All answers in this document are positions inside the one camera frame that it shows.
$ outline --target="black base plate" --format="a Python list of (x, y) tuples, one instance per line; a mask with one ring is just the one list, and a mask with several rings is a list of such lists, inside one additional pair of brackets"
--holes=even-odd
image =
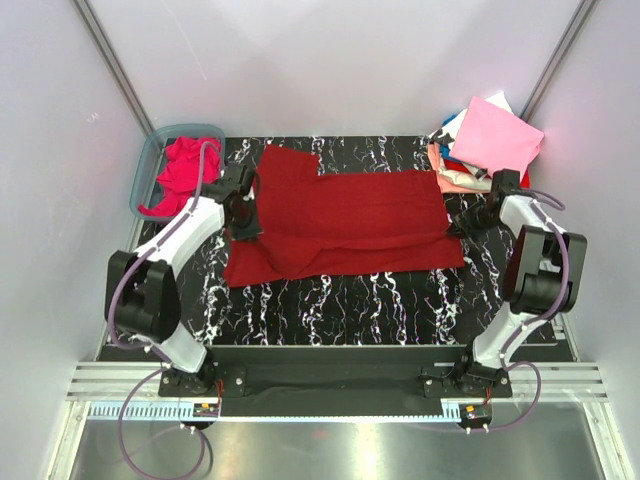
[[(241, 365), (221, 366), (216, 371), (216, 383), (222, 382), (222, 396), (238, 398), (244, 395), (247, 369)], [(162, 374), (160, 397), (211, 397), (217, 395), (216, 386), (203, 388), (195, 375), (169, 370)]]
[[(485, 398), (487, 392), (484, 388), (478, 388), (477, 393), (461, 392), (451, 379), (446, 375), (451, 367), (424, 367), (422, 368), (422, 378), (424, 382), (424, 395), (427, 398)], [(503, 377), (506, 383), (499, 382), (491, 389), (492, 398), (511, 398), (511, 380), (508, 376)]]

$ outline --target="white wall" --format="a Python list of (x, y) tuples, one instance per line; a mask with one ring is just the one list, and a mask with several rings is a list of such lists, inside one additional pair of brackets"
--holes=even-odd
[(70, 1), (0, 2), (0, 478), (44, 478), (143, 136)]
[(640, 474), (640, 4), (600, 2), (532, 123), (546, 132), (537, 188), (567, 203), (564, 226), (589, 246), (572, 322), (602, 369), (626, 449)]
[(525, 104), (578, 0), (92, 0), (157, 126), (423, 134)]

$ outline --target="red towel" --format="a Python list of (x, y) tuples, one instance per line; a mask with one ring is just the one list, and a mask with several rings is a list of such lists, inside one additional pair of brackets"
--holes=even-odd
[[(220, 140), (189, 137), (178, 137), (174, 143), (167, 146), (167, 165), (157, 178), (163, 187), (164, 197), (153, 208), (139, 205), (140, 213), (150, 217), (175, 217), (180, 213), (198, 186), (200, 149), (204, 142), (212, 142), (220, 148)], [(218, 152), (207, 147), (204, 161), (203, 182), (212, 183), (218, 178), (220, 171)]]
[(360, 275), (464, 266), (447, 237), (435, 173), (318, 176), (318, 158), (267, 146), (257, 172), (256, 242), (232, 242), (230, 287), (314, 275)]

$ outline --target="red clothes in basket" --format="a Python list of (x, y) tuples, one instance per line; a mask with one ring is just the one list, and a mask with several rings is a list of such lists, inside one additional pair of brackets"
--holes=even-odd
[[(158, 175), (157, 181), (163, 187), (163, 197), (153, 208), (138, 206), (138, 211), (150, 217), (175, 217), (187, 204), (198, 186), (200, 173), (200, 149), (204, 142), (213, 143), (220, 149), (220, 140), (216, 138), (178, 137), (167, 145), (167, 165)], [(204, 153), (203, 183), (212, 183), (220, 174), (220, 155), (207, 147)]]

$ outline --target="blue cloth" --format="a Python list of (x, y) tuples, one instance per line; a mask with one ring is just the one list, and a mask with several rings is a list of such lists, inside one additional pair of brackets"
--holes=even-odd
[[(456, 118), (459, 114), (458, 113), (454, 113), (453, 115), (451, 115), (449, 118), (447, 118), (443, 123), (442, 126), (444, 127), (447, 123), (449, 123), (451, 120), (453, 120), (454, 118)], [(460, 160), (458, 160), (457, 158), (453, 158), (452, 156), (449, 155), (449, 147), (445, 147), (444, 145), (440, 145), (440, 156), (442, 158), (444, 158), (445, 160), (451, 160), (452, 162), (457, 162), (457, 163), (462, 163)]]

